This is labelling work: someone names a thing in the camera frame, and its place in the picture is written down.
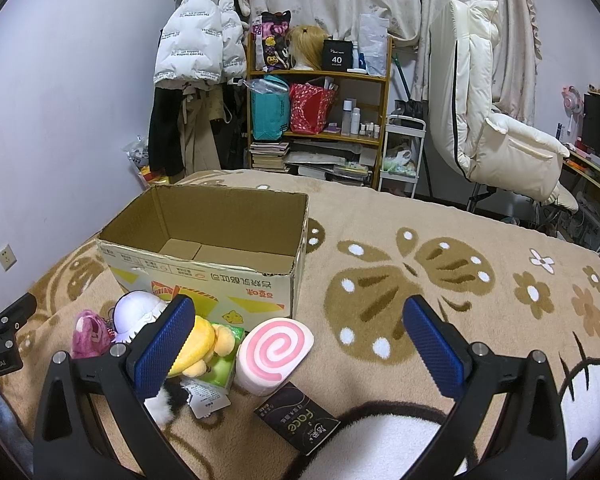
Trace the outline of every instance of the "beige blanket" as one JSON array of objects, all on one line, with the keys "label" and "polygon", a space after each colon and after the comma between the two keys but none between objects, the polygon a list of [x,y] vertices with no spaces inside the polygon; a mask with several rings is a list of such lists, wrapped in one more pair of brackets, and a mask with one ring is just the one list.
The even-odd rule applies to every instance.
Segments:
[{"label": "beige blanket", "polygon": [[[291,380],[343,420],[328,444],[304,458],[253,415],[263,399],[238,388],[231,391],[232,405],[209,418],[196,420],[185,406],[165,436],[200,478],[400,478],[452,405],[401,324],[402,304],[416,293],[470,342],[514,356],[545,351],[562,397],[570,469],[594,450],[600,439],[596,253],[454,208],[310,178],[211,171],[184,184],[309,195],[296,319],[312,330],[315,344]],[[277,221],[275,212],[270,221]],[[84,308],[106,316],[123,293],[94,241],[59,262],[32,291],[38,311],[18,334],[24,368],[0,378],[29,434],[48,362],[70,347],[75,316]],[[137,468],[106,404],[98,407],[121,462]],[[496,408],[476,441],[478,454]],[[473,463],[475,453],[468,457]]]}]

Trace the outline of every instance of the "pink swirl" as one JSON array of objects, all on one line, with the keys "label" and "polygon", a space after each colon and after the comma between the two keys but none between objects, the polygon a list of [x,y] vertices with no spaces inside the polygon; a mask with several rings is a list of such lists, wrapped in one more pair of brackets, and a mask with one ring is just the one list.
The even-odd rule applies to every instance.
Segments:
[{"label": "pink swirl", "polygon": [[282,376],[282,374],[280,374],[278,372],[271,373],[271,372],[267,372],[266,370],[263,370],[262,368],[260,368],[260,366],[257,364],[256,358],[255,358],[256,346],[258,345],[260,340],[265,336],[265,334],[267,332],[269,332],[272,329],[280,328],[280,327],[290,328],[291,330],[293,330],[296,333],[296,335],[298,336],[298,342],[297,342],[295,348],[293,348],[292,351],[289,353],[289,355],[286,355],[285,357],[283,357],[282,359],[280,359],[278,361],[272,361],[267,356],[267,350],[273,345],[273,343],[282,339],[282,341],[283,341],[282,346],[280,348],[278,348],[277,350],[273,351],[274,355],[280,355],[280,354],[287,352],[291,348],[292,341],[291,341],[291,337],[289,336],[289,334],[284,333],[284,332],[274,332],[274,333],[270,333],[269,335],[267,335],[267,338],[263,341],[262,346],[260,346],[260,351],[258,352],[258,356],[260,357],[260,360],[266,367],[268,367],[268,368],[285,367],[290,362],[292,362],[294,359],[296,359],[302,352],[302,348],[304,348],[304,332],[298,325],[296,325],[292,322],[286,321],[286,320],[273,321],[264,326],[261,326],[259,329],[256,330],[256,332],[251,333],[251,340],[249,341],[249,344],[247,346],[247,353],[246,353],[247,366],[248,366],[249,370],[251,370],[259,378],[264,379],[266,381],[281,381],[283,379],[283,376]]}]

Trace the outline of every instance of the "white bottle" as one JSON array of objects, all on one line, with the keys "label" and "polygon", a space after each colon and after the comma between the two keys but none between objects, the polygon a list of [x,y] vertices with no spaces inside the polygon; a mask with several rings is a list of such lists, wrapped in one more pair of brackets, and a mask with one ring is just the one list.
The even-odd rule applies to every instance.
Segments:
[{"label": "white bottle", "polygon": [[351,105],[353,103],[350,99],[344,99],[342,102],[342,129],[340,134],[348,137],[351,131]]},{"label": "white bottle", "polygon": [[351,113],[351,135],[357,135],[360,127],[360,108],[353,108]]},{"label": "white bottle", "polygon": [[351,43],[353,43],[353,53],[351,55],[352,59],[352,65],[351,68],[359,68],[360,66],[360,54],[358,53],[358,42],[357,41],[352,41]]}]

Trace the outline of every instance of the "pink plush toy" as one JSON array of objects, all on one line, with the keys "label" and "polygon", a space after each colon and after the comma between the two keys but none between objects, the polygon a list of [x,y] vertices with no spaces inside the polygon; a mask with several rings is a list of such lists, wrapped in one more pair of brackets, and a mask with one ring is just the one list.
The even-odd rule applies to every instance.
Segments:
[{"label": "pink plush toy", "polygon": [[111,336],[104,320],[91,310],[78,314],[74,338],[71,344],[71,357],[81,359],[104,354],[111,344]]}]

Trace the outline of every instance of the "white recliner chair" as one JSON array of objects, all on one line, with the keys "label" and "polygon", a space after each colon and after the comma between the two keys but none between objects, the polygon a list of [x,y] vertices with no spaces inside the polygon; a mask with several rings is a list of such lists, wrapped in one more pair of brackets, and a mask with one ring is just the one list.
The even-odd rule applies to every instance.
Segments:
[{"label": "white recliner chair", "polygon": [[569,150],[491,103],[498,3],[451,0],[430,26],[429,129],[445,162],[477,184],[578,210],[558,182]]}]

